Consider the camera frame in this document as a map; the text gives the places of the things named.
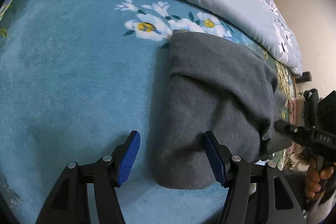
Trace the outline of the right hand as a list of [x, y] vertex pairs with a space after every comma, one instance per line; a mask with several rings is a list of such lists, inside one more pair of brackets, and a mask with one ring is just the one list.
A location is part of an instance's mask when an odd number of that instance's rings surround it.
[[321, 180], [327, 180], [331, 178], [334, 173], [334, 167], [331, 166], [327, 169], [322, 170], [318, 173], [316, 170], [316, 164], [314, 161], [310, 162], [310, 166], [307, 170], [307, 176], [305, 178], [305, 196], [310, 200], [317, 200], [323, 193], [320, 193], [321, 185], [319, 184]]

